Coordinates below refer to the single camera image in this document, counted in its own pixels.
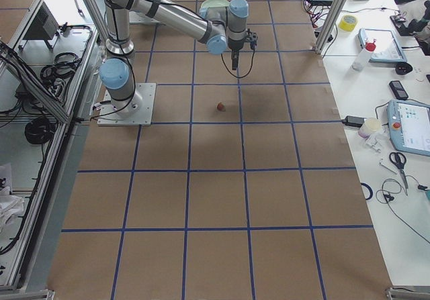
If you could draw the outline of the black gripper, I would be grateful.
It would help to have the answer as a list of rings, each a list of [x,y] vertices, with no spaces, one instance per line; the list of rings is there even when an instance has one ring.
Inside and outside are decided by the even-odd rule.
[[[237,70],[239,65],[239,52],[245,43],[249,43],[252,51],[257,47],[258,35],[249,28],[241,33],[233,33],[233,38],[228,37],[228,47],[231,49],[231,69]]]

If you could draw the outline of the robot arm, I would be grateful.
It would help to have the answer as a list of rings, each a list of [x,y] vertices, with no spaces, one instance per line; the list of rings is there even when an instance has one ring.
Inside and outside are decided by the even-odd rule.
[[[171,0],[104,0],[108,38],[107,59],[99,77],[110,96],[106,113],[98,116],[103,125],[148,125],[155,98],[154,83],[137,83],[132,68],[134,44],[130,38],[131,11],[158,22],[205,44],[209,53],[221,55],[231,50],[232,69],[239,65],[239,54],[248,43],[257,46],[258,36],[247,28],[249,5],[232,0],[224,5],[203,7],[198,13]]]
[[[115,56],[131,55],[134,44],[130,39],[129,11],[111,0],[104,0],[107,19],[107,50]]]

